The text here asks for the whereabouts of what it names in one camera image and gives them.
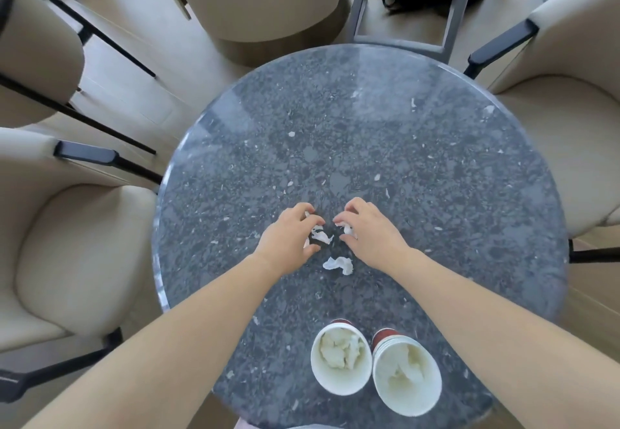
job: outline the cup rim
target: cup rim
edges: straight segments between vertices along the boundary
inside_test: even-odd
[[[366,361],[369,361],[370,365],[368,366],[368,370],[365,372],[364,378],[363,378],[363,384],[359,387],[352,387],[353,390],[352,391],[347,391],[347,392],[334,392],[333,389],[328,389],[326,388],[323,383],[321,383],[321,381],[319,380],[319,378],[316,375],[315,372],[315,368],[314,368],[314,364],[313,364],[313,359],[312,359],[312,355],[315,352],[320,352],[318,350],[318,344],[321,341],[321,338],[323,337],[323,334],[325,334],[327,331],[329,331],[330,329],[336,329],[336,328],[341,328],[341,329],[346,329],[349,331],[352,331],[353,333],[355,333],[357,336],[359,336],[364,344],[364,349],[365,349],[365,359]],[[314,375],[314,379],[319,383],[319,385],[321,385],[322,388],[324,388],[326,391],[330,392],[331,394],[334,395],[338,395],[338,396],[349,396],[349,395],[353,395],[355,393],[357,393],[358,391],[360,391],[364,386],[366,386],[366,384],[368,383],[368,380],[370,380],[370,378],[373,375],[373,367],[374,367],[374,359],[373,359],[373,354],[370,350],[370,345],[368,344],[368,340],[366,339],[366,337],[362,334],[362,332],[360,330],[358,330],[355,326],[348,324],[348,323],[343,323],[343,322],[331,322],[330,324],[328,324],[327,326],[323,327],[321,329],[321,331],[319,331],[317,333],[317,335],[314,338],[314,342],[312,344],[312,347],[310,349],[310,367],[312,369],[312,373]]]
[[[425,357],[430,358],[429,359],[430,365],[433,368],[433,373],[435,373],[437,375],[437,379],[438,379],[438,382],[439,382],[439,391],[437,393],[437,397],[434,398],[432,400],[432,402],[427,405],[427,407],[424,407],[425,409],[423,411],[418,411],[418,412],[415,412],[413,414],[402,414],[402,413],[394,410],[394,408],[392,408],[392,406],[390,406],[390,404],[388,404],[388,402],[385,401],[385,399],[383,398],[383,394],[379,390],[379,388],[377,387],[376,380],[375,380],[375,378],[376,378],[376,370],[377,370],[377,363],[380,361],[381,356],[383,355],[383,353],[389,348],[389,346],[385,346],[385,347],[382,347],[381,349],[379,349],[379,345],[381,343],[378,343],[377,347],[375,347],[375,353],[373,354],[373,384],[375,385],[375,389],[377,391],[377,394],[379,395],[379,398],[381,399],[381,401],[383,402],[383,404],[385,406],[390,408],[395,413],[400,414],[401,416],[405,416],[405,417],[418,417],[418,416],[422,416],[422,415],[428,413],[431,409],[433,409],[437,405],[437,402],[439,401],[439,398],[441,397],[441,394],[443,392],[443,378],[441,377],[441,371],[439,370],[439,366],[437,364],[437,361],[435,360],[433,355],[422,344],[420,344],[417,340],[413,339],[412,337],[409,337],[407,335],[403,335],[403,334],[399,333],[399,335],[388,336],[386,339],[390,339],[390,338],[391,338],[391,340],[398,339],[399,340],[398,343],[404,343],[404,344],[409,344],[411,346],[415,346],[418,349],[422,350],[422,353],[425,355]]]

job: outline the forearm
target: forearm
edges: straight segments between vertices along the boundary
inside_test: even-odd
[[[276,280],[246,258],[95,365],[27,429],[186,427]]]
[[[416,250],[391,275],[525,427],[620,421],[620,365],[591,346]]]

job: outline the chair cushion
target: chair cushion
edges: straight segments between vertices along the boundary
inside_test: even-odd
[[[620,206],[620,104],[569,77],[523,81],[498,95],[547,160],[570,237]]]
[[[0,290],[0,352],[68,335],[61,327],[24,310],[12,290]]]
[[[16,289],[32,314],[78,335],[117,328],[151,268],[155,194],[83,184],[43,206],[24,240]]]

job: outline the tissue paper piece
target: tissue paper piece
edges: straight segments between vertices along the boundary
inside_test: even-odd
[[[424,381],[424,374],[420,363],[412,359],[415,356],[415,353],[409,352],[412,347],[403,343],[386,349],[377,362],[377,380],[387,381],[390,385],[393,379],[406,379],[414,386],[420,385]]]
[[[322,231],[314,231],[314,229],[312,231],[312,237],[315,240],[322,241],[323,243],[328,245],[331,244],[332,240],[334,239],[334,235],[332,235],[332,237],[330,238],[327,236],[327,233]]]
[[[323,263],[323,269],[327,269],[328,271],[337,268],[342,268],[343,276],[350,276],[351,274],[353,274],[353,262],[349,258],[340,256],[334,259],[330,257],[327,261]]]
[[[357,235],[355,234],[355,231],[353,231],[353,228],[351,225],[349,225],[347,222],[339,222],[336,224],[337,227],[343,227],[344,233],[345,235],[351,235],[353,238],[357,239]]]
[[[360,356],[362,342],[352,331],[334,328],[326,331],[321,337],[321,355],[333,369],[353,370]]]

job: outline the right hand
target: right hand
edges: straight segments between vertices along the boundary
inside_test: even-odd
[[[394,224],[372,203],[356,197],[345,206],[345,211],[334,217],[334,223],[346,222],[352,226],[357,239],[340,235],[353,254],[372,268],[388,275],[397,272],[413,251]]]

